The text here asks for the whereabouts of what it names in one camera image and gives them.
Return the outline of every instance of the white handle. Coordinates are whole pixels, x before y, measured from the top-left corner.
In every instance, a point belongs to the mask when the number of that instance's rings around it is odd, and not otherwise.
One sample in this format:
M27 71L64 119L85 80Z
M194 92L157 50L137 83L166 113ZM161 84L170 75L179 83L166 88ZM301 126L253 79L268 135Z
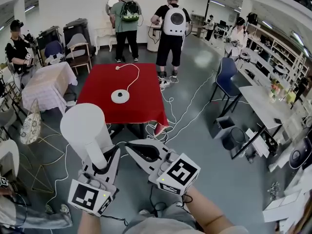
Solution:
M98 146L96 140L86 145L87 153L92 161L92 163L99 169L104 169L107 166L107 161Z

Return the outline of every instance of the floor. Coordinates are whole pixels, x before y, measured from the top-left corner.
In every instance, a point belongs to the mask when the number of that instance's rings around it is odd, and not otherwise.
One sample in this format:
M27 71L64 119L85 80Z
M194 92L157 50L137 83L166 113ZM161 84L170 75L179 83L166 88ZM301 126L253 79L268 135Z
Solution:
M177 119L180 119L189 105L195 91L198 87L212 75L213 70L217 70L222 51L216 49L210 43L206 43L194 36L186 39L181 56L181 67L178 73L179 83L172 84L163 92L168 100L174 97L173 112ZM132 61L129 50L125 48L125 57ZM108 49L101 49L98 55L93 59L93 64L113 63L115 55L109 53ZM155 62L156 54L148 52L146 46L139 47L139 61ZM171 64L168 62L168 73L170 73ZM87 78L86 69L79 69L78 86L73 89L79 94ZM186 126L203 109L209 101L214 89L214 76L198 91L192 105L185 114L175 130L169 134L169 138L174 137L178 131ZM237 76L236 82L240 86L249 85L242 77ZM222 98L223 95L218 90L215 98ZM252 234L272 234L274 233L274 223L263 223L262 210L268 205L270 196L267 190L271 183L277 179L280 181L281 189L284 188L285 178L284 170L277 169L270 173L267 169L267 160L256 158L253 164L250 164L245 157L231 159L229 151L223 148L220 139L212 139L210 130L213 127L213 121L220 114L224 101L215 101L208 104L199 117L193 121L186 129L181 131L177 137L168 142L169 148L175 149L178 153L186 153L197 165L201 167L201 172L195 182L195 186L215 204L217 204L225 215L236 225L245 226ZM173 121L170 111L170 104L164 102L169 120ZM61 113L58 109L46 111L42 114L44 122L50 127L59 131ZM249 127L254 131L257 129L257 118L251 107L245 103L239 103L231 118L235 124L246 131ZM14 135L13 139L18 143L20 151L29 157L30 161L34 159L29 150L19 143L16 130L9 129ZM41 136L53 134L46 127L43 128ZM128 130L124 130L113 139L113 143L120 141L129 141L135 139ZM49 142L65 151L67 142L61 136L51 136ZM30 147L36 157L42 162L51 162L59 157L60 153L45 143L33 144ZM27 166L27 160L21 157L21 163ZM70 183L72 178L76 178L78 170L81 169L81 160L78 155L69 146L67 153L67 170L69 177L65 181L57 182L57 197L53 199L50 205L57 212L61 203L66 203ZM64 178L66 176L64 158L58 163L46 167L47 175L50 181ZM21 167L19 176L30 186L30 176ZM120 169L116 178L115 185L120 192L116 199L107 209L106 214L118 218L126 218L130 221L136 213L145 208L151 209L149 194L151 185L147 184L147 176L140 170L135 162L125 156L120 160ZM33 208L44 211L44 205L53 194L33 193L29 194ZM153 202L165 201L168 204L174 202L176 198L169 193L155 190L153 193ZM64 230L53 230L55 234L75 234L78 230L81 211L70 207L73 219L73 227ZM123 222L113 219L102 218L102 233L120 234L124 229ZM30 233L48 234L50 230L25 230Z

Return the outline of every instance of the hand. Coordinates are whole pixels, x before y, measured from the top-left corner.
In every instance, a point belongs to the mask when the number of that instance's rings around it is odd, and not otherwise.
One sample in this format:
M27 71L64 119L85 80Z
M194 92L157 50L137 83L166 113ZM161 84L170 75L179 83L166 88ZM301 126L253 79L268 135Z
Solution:
M4 196L4 195L8 195L8 196L12 196L14 193L6 188L0 187L0 195Z

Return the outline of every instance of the blue chair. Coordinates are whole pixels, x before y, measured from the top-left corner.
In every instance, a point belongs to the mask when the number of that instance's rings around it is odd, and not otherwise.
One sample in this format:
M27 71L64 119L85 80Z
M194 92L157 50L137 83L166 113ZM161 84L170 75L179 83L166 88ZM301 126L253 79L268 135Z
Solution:
M235 74L237 74L237 68L234 63L234 60L232 58L222 58L218 73L215 78L216 86L215 86L213 95L211 96L211 99L210 99L210 102L211 102L212 99L214 98L217 88L219 87L224 93L224 97L222 100L224 100L225 96L228 97L222 112L224 112L224 110L226 109L229 99L232 97L236 97L240 94L240 90L231 81L231 78Z
M45 46L44 55L46 58L58 53L64 54L63 47L59 41L52 41Z

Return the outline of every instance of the mirror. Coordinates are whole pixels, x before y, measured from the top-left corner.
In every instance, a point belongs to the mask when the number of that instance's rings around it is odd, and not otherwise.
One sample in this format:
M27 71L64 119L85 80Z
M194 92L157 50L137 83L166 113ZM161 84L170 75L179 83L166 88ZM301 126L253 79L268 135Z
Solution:
M113 7L113 5L117 2L119 2L119 0L108 0L106 7L105 7L106 13L108 15L111 13L111 8Z

